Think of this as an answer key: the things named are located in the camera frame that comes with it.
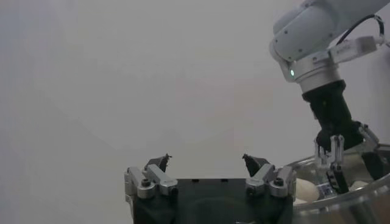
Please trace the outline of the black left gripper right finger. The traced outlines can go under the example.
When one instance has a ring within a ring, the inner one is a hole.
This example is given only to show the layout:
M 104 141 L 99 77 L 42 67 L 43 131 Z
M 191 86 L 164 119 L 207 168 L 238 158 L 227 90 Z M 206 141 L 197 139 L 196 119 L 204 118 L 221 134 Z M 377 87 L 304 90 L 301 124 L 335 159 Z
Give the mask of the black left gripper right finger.
M 276 198 L 296 196 L 296 172 L 291 166 L 275 167 L 265 158 L 243 155 L 250 177 L 246 178 L 246 193 L 251 197 L 266 191 Z

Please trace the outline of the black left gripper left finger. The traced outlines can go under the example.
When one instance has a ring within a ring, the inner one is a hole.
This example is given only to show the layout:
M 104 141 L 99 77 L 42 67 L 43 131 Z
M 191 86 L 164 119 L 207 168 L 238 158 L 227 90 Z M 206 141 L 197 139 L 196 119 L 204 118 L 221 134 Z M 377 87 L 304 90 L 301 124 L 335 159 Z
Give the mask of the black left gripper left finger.
M 179 182 L 166 174 L 170 158 L 169 154 L 165 154 L 150 159 L 142 169 L 128 167 L 124 172 L 125 199 L 151 199 L 157 194 L 176 198 L 179 194 Z

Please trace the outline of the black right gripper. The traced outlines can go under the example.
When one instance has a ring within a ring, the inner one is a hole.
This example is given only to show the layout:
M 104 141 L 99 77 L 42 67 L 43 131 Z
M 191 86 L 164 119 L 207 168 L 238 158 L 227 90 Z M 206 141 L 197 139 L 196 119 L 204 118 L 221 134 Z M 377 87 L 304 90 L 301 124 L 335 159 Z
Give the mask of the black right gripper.
M 344 149 L 358 146 L 358 153 L 373 180 L 386 175 L 380 153 L 381 144 L 377 135 L 367 124 L 352 119 L 343 92 L 343 80 L 328 83 L 302 94 L 321 126 L 314 141 L 316 166 L 325 170 L 327 180 L 337 194 L 349 191 L 342 164 Z

